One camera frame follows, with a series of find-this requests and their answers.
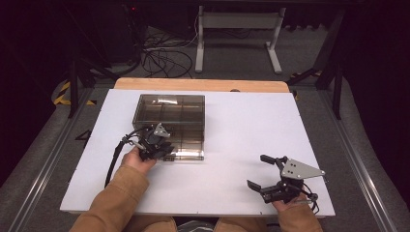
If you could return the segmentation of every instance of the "white board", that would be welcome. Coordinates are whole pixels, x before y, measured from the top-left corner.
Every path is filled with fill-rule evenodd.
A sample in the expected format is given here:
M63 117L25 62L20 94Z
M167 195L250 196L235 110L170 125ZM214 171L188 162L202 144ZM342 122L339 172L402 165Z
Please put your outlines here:
M157 162L148 174L151 185L135 210L174 216L273 216L251 180L262 188L279 180L276 166L260 155L287 156L319 168L299 110L290 93L140 91L112 89L103 103L92 135L73 174L60 210L87 211L103 190L108 167L121 138L133 130L141 94L205 96L205 160ZM132 147L126 145L117 161ZM335 211L322 177L306 180L319 195L319 217Z

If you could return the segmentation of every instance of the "person's right hand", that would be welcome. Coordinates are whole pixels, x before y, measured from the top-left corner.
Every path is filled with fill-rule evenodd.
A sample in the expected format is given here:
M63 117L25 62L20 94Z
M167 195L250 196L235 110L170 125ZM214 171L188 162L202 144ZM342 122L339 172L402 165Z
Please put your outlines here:
M301 193L299 194L298 197L293 198L291 201L289 201L286 204L283 201L274 201L272 202L272 205L274 205L274 207L277 209L278 212L283 212L292 207L300 206L301 203L299 201L306 201L306 200L307 200L307 197L303 193Z

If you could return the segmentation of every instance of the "brown sleeve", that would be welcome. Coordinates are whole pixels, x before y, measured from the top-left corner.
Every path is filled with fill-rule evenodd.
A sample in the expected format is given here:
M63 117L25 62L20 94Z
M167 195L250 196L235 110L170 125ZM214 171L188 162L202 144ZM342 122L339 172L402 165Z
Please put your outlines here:
M70 231L122 231L149 183L134 168L121 165L108 186L81 214Z
M278 213L282 232L322 232L322 227L310 207L301 205Z

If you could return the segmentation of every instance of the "tan jacket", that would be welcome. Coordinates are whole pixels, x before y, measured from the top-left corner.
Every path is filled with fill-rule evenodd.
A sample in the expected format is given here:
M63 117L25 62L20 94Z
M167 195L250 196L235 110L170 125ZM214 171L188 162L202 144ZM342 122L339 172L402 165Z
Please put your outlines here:
M144 175L121 165L109 185L96 196L90 210L78 217L70 231L176 232L172 217L133 216L148 186ZM308 205L279 213L278 220L283 232L322 231ZM262 217L221 217L214 231L264 232L268 228Z

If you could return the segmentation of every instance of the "metal frame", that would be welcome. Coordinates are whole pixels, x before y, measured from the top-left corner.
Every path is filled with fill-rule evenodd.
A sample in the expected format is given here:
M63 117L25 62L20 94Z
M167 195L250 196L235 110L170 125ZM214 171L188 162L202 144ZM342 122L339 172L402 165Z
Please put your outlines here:
M26 225L27 221L31 217L31 214L36 208L36 205L39 202L40 197L42 196L48 180L50 179L51 174L61 157L63 148L67 142L67 138L70 135L70 132L72 131L82 108L86 105L86 102L88 101L92 92L93 89L91 88L85 89L84 93L81 95L78 110L75 112L72 118L68 118L66 124L64 125L63 130L59 135L54 147L52 148L47 160L45 161L42 170L33 182L29 193L27 194L23 204L18 210L18 213L8 230L9 232L23 231L24 226Z
M266 42L266 49L271 58L272 66L276 74L281 74L275 45L278 41L280 27L283 22L285 8L278 13L208 13L204 12L203 6L199 6L198 12L198 46L196 49L195 72L202 73L204 59L204 28L258 28L275 29L274 35Z
M393 231L396 232L397 229L387 212L387 209L373 183L368 172L363 164L361 156L358 151L352 146L352 142L347 135L346 128L343 123L335 116L330 97L327 95L326 91L318 91L319 97L323 104L326 106L326 109L329 112L329 115L332 118L332 121L337 129L337 133L341 139L341 145L345 151L346 157L352 167L353 173L358 180L359 186L362 189L363 195L368 203L371 212L380 228L380 231Z

